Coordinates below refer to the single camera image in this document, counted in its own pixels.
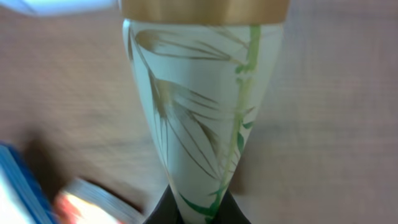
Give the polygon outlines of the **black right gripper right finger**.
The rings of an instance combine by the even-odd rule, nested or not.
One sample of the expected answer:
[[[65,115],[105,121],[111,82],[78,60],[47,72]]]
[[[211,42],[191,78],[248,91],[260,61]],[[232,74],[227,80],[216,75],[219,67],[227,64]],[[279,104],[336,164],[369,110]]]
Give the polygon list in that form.
[[[214,224],[251,224],[229,190],[223,197],[218,213],[214,218]]]

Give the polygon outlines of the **white barcode scanner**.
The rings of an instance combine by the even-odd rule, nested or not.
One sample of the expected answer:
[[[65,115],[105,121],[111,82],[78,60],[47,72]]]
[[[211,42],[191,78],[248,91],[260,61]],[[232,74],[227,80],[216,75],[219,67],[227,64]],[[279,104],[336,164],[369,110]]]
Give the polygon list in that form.
[[[1,0],[1,7],[35,17],[101,11],[117,5],[117,0]]]

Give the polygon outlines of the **yellow wet wipes pack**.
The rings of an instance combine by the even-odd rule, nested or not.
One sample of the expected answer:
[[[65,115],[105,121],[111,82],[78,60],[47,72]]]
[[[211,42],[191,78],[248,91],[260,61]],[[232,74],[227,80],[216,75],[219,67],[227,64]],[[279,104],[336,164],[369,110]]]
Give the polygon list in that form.
[[[1,224],[57,224],[49,201],[20,154],[1,144]]]

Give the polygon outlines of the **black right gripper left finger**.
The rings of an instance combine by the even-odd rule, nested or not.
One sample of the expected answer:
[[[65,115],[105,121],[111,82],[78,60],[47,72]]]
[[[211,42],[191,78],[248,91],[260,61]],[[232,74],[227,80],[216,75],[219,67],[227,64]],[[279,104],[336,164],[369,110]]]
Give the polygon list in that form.
[[[183,224],[174,195],[168,185],[153,212],[143,224]]]

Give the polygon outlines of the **small orange snack packet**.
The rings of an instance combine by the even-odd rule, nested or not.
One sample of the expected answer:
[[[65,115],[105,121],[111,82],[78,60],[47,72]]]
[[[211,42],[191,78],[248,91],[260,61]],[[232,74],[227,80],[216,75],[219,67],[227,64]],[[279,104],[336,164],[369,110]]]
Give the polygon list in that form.
[[[141,224],[144,216],[116,194],[85,179],[73,179],[55,197],[60,223]]]

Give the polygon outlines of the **white tube gold cap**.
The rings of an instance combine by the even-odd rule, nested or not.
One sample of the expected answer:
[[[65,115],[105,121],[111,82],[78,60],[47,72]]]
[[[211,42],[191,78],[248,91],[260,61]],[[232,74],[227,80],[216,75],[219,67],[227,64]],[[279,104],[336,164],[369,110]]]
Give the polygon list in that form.
[[[283,37],[283,0],[125,0],[123,39],[185,223],[213,223]]]

